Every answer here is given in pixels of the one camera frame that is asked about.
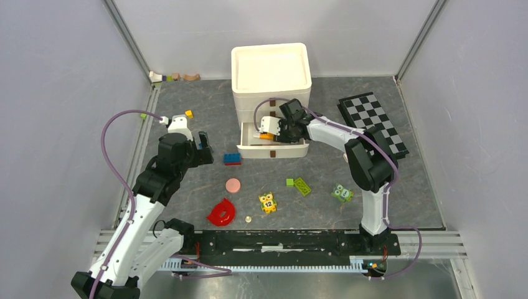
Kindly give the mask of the orange cream tube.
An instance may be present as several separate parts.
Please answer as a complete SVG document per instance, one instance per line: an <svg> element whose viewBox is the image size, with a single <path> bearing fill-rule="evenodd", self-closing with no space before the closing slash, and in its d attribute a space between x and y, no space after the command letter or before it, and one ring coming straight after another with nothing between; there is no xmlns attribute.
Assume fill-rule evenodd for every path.
<svg viewBox="0 0 528 299"><path fill-rule="evenodd" d="M256 139L259 139L259 140L267 140L267 141L274 141L275 140L275 135L274 134L271 134L271 133L259 133L259 132L255 132L253 133L252 135L254 138Z"/></svg>

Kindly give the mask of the pink round sponge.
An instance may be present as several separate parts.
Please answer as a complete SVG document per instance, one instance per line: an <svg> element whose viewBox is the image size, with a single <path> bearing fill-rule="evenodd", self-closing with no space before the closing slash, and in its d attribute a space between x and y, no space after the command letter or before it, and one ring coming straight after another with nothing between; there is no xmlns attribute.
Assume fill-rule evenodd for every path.
<svg viewBox="0 0 528 299"><path fill-rule="evenodd" d="M229 193L235 194L241 189L241 182L236 178L230 178L225 183L225 188Z"/></svg>

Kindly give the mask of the white three-drawer organizer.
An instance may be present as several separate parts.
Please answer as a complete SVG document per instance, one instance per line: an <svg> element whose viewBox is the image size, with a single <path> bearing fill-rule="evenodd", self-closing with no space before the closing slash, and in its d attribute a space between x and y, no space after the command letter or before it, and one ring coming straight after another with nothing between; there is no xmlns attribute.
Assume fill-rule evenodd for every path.
<svg viewBox="0 0 528 299"><path fill-rule="evenodd" d="M232 93L240 127L238 152L244 159L301 158L308 153L305 140L279 143L259 140L264 116L282 116L283 100L297 98L309 103L311 72L308 51L303 43L234 47L231 51ZM250 146L273 143L273 146Z"/></svg>

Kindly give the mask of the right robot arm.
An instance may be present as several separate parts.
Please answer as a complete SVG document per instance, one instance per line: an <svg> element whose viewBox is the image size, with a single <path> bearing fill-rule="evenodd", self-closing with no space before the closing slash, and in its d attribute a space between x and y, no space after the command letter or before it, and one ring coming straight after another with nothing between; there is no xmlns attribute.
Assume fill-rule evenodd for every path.
<svg viewBox="0 0 528 299"><path fill-rule="evenodd" d="M359 244L367 254L376 254L390 234L388 198L399 176L397 160L383 133L376 127L351 128L312 112L292 99L280 105L280 142L300 139L332 146L347 156L352 179L362 190L362 220Z"/></svg>

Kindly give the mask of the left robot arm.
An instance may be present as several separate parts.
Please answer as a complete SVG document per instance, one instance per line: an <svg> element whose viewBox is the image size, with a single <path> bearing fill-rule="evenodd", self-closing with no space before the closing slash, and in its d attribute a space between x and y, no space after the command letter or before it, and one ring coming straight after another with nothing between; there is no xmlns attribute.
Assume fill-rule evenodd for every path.
<svg viewBox="0 0 528 299"><path fill-rule="evenodd" d="M137 177L131 190L133 200L108 245L89 271L73 276L71 286L80 298L139 298L144 284L170 255L194 249L195 236L179 230L183 223L173 219L159 241L139 251L187 170L213 163L207 133L199 132L199 139L196 143L182 133L160 137L158 153Z"/></svg>

